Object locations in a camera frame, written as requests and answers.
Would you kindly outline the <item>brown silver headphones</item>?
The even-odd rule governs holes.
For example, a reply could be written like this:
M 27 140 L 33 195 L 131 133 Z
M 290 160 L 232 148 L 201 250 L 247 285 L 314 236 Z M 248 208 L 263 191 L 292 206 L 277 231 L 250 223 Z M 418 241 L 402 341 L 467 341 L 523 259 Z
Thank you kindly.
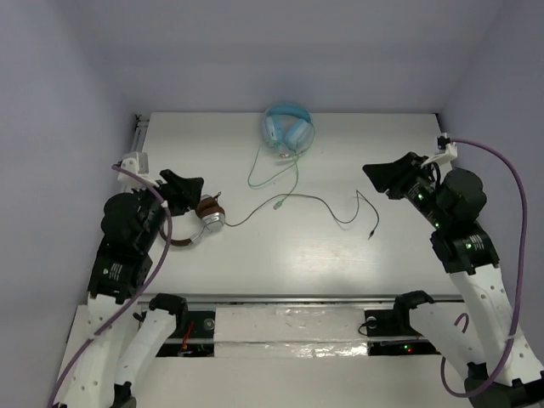
M 218 203 L 221 193 L 216 195 L 203 195 L 199 204 L 195 208 L 195 215 L 201 220 L 201 231 L 190 238 L 177 240 L 171 239 L 170 245 L 173 247 L 188 247 L 196 244 L 204 235 L 221 230 L 225 225 L 225 212 Z

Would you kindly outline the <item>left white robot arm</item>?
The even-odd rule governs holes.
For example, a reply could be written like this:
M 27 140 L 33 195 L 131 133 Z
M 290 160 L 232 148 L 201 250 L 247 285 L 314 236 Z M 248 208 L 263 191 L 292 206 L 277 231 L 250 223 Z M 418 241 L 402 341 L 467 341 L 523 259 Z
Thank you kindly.
M 157 236 L 173 227 L 173 217 L 197 208 L 204 180 L 165 169 L 152 181 L 113 168 L 135 185 L 104 205 L 87 289 L 87 338 L 59 374 L 50 407 L 135 407 L 137 388 L 162 345 L 188 328 L 185 298 L 159 293 L 143 314 L 137 302 L 167 257 L 150 259 Z

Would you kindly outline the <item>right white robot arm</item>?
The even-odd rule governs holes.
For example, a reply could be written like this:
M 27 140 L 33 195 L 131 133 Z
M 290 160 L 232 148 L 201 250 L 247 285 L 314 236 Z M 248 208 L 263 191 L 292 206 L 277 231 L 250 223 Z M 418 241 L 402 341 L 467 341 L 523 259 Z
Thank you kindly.
M 392 322 L 404 334 L 417 332 L 463 380 L 457 398 L 474 407 L 531 407 L 543 401 L 543 364 L 519 328 L 519 302 L 510 302 L 500 260 L 477 218 L 487 202 L 481 179 L 456 168 L 443 178 L 435 164 L 409 152 L 397 161 L 366 164 L 377 192 L 406 199 L 433 226 L 430 241 L 445 273 L 467 307 L 479 342 L 472 343 L 424 291 L 398 296 Z

